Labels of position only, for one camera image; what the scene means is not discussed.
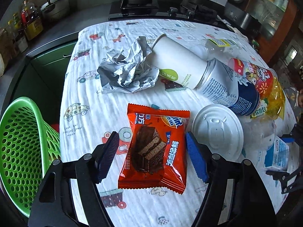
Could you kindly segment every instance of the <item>black cooktop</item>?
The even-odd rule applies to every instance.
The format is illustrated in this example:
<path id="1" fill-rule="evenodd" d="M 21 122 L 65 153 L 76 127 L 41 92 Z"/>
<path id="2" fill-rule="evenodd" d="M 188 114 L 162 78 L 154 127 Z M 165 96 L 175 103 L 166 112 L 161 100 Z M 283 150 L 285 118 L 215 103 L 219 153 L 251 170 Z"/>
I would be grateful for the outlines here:
<path id="1" fill-rule="evenodd" d="M 229 31 L 217 20 L 217 12 L 202 4 L 183 0 L 181 4 L 158 0 L 121 0 L 111 5 L 109 20 L 163 18 L 177 19 L 212 25 Z"/>

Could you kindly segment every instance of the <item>milk carton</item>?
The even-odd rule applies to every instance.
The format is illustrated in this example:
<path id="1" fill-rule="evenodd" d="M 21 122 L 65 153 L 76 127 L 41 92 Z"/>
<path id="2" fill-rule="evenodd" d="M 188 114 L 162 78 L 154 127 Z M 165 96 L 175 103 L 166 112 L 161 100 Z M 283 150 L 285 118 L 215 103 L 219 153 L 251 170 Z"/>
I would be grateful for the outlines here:
<path id="1" fill-rule="evenodd" d="M 275 136 L 272 147 L 267 150 L 264 167 L 270 170 L 287 171 L 289 147 L 279 137 Z"/>

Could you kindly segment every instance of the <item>white tablecloth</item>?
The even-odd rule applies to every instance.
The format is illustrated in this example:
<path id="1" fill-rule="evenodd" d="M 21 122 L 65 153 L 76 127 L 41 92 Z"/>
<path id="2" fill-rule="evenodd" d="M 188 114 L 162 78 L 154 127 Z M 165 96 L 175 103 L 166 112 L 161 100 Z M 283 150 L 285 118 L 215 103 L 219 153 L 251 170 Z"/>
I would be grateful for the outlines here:
<path id="1" fill-rule="evenodd" d="M 100 81 L 96 72 L 106 52 L 110 49 L 129 49 L 137 36 L 146 36 L 149 45 L 162 33 L 186 48 L 201 44 L 202 39 L 232 39 L 241 47 L 240 58 L 268 68 L 261 57 L 240 36 L 212 26 L 167 19 L 138 19 L 106 22 L 90 26 L 79 33 L 73 56 L 69 63 L 64 84 L 60 116 L 60 147 L 63 162 L 78 160 L 85 153 L 107 140 L 112 131 L 119 132 L 120 151 L 117 152 L 109 174 L 98 185 L 98 190 L 107 212 L 115 226 L 191 226 L 200 208 L 207 185 L 199 179 L 192 163 L 187 158 L 187 186 L 180 195 L 166 188 L 117 189 L 118 177 L 122 168 L 131 130 L 126 115 L 127 104 L 135 103 L 160 109 L 189 110 L 191 117 L 187 130 L 191 130 L 193 118 L 199 110 L 211 104 L 194 90 L 176 86 L 173 82 L 159 78 L 155 87 L 134 94 L 100 93 Z M 73 110 L 72 116 L 65 116 Z M 284 120 L 275 121 L 277 135 L 289 133 L 295 118 L 286 101 Z M 288 171 L 299 165 L 299 148 L 290 145 Z M 246 151 L 239 161 L 246 158 L 256 166 L 274 209 L 277 212 L 286 195 L 281 194 L 280 183 L 265 174 L 263 168 L 266 153 Z M 231 182 L 225 198 L 220 221 L 227 217 L 230 205 Z M 78 219 L 87 223 L 78 186 L 72 181 L 73 199 Z"/>

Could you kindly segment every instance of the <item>green laundry basket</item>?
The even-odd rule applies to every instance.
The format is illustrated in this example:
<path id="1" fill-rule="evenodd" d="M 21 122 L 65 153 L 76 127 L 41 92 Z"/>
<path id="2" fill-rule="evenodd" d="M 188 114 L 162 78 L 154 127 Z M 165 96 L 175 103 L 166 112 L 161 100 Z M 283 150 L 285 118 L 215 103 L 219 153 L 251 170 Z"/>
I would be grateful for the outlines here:
<path id="1" fill-rule="evenodd" d="M 0 176 L 15 206 L 29 217 L 48 167 L 60 158 L 59 134 L 28 97 L 14 100 L 0 122 Z"/>

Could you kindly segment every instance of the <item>chocolate cake snack package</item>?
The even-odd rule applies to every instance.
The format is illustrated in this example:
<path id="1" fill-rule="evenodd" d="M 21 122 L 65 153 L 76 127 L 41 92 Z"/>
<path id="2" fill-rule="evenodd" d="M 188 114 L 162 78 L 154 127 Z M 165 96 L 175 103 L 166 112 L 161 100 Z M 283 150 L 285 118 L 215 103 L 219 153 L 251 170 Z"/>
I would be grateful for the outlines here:
<path id="1" fill-rule="evenodd" d="M 127 115 L 133 137 L 118 188 L 167 187 L 182 194 L 187 172 L 184 131 L 190 112 L 128 104 Z"/>

